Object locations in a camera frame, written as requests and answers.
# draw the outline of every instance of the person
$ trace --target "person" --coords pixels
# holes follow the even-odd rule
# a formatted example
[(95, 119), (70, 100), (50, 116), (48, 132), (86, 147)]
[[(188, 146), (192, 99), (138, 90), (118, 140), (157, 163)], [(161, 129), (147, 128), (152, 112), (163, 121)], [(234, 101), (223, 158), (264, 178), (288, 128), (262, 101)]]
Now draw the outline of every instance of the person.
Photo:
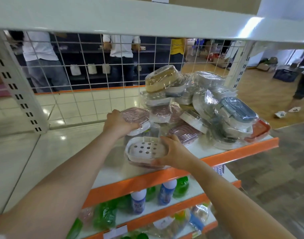
[[(54, 35), (63, 38), (67, 36), (65, 33)], [(71, 90), (66, 72), (50, 43), (48, 32), (24, 32), (23, 56), (38, 93), (51, 92), (49, 86), (54, 86), (54, 91)]]
[(187, 57), (187, 39), (171, 38), (170, 64), (181, 71), (184, 59)]
[(304, 98), (304, 71), (297, 86), (297, 90), (292, 97), (292, 100), (286, 106), (284, 111), (279, 111), (274, 114), (275, 118), (284, 118), (287, 112), (299, 112), (301, 110), (301, 100)]
[(134, 80), (132, 49), (139, 50), (139, 44), (139, 36), (103, 35), (103, 48), (110, 50), (111, 84), (109, 84), (109, 87), (124, 86), (123, 81), (130, 81), (126, 82), (126, 86), (133, 85), (133, 82), (131, 82)]
[[(42, 179), (14, 208), (0, 215), (0, 238), (65, 238), (110, 150), (118, 139), (139, 127), (140, 124), (126, 122), (117, 110), (108, 113), (98, 137)], [(189, 152), (177, 136), (162, 139), (169, 152), (153, 160), (153, 164), (191, 173), (212, 202), (215, 217), (233, 238), (295, 238), (249, 197)]]

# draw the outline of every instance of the sneaker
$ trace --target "sneaker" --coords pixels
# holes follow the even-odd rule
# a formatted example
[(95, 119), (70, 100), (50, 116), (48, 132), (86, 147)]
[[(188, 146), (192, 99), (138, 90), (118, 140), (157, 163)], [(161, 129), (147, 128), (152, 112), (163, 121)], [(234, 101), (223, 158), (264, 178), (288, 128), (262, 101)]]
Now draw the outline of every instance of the sneaker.
[(293, 108), (291, 108), (288, 112), (299, 112), (301, 110), (300, 106), (295, 106)]
[(284, 111), (280, 111), (280, 112), (277, 112), (274, 114), (274, 116), (276, 118), (284, 118), (286, 116), (287, 112), (284, 112)]

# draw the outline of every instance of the wooden floor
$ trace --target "wooden floor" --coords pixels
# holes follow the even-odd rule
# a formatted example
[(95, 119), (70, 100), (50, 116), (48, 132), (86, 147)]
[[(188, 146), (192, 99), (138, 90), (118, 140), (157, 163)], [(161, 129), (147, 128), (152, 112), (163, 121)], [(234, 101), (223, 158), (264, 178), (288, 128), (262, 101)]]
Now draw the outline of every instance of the wooden floor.
[[(215, 72), (227, 76), (228, 70), (213, 64), (184, 64), (183, 73), (197, 70)], [(272, 79), (273, 73), (257, 69), (246, 70), (238, 84), (238, 97), (251, 107), (260, 117), (268, 121), (272, 128), (281, 128), (304, 122), (304, 105), (300, 112), (288, 113), (285, 118), (276, 119), (273, 114), (283, 111), (296, 91), (298, 79), (292, 83)]]

